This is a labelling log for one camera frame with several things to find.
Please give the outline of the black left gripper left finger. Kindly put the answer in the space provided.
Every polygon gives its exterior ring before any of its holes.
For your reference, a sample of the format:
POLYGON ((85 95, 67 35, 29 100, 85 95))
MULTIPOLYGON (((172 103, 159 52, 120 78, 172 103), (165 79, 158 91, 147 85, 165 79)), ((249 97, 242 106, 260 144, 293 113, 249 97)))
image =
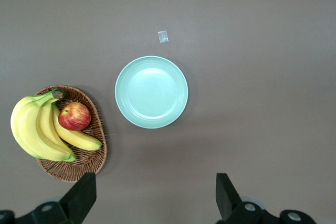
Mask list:
POLYGON ((96 199, 96 175, 85 173, 60 200, 43 203, 30 215, 33 223, 82 223, 96 199))

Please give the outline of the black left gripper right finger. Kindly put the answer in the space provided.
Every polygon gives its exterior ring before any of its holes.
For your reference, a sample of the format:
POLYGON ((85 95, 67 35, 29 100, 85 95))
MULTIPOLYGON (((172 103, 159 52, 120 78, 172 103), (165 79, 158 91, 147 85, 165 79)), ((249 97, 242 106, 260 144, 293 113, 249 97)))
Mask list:
POLYGON ((256 203, 242 201, 226 173, 216 175, 216 203, 221 216, 218 223, 280 223, 256 203))

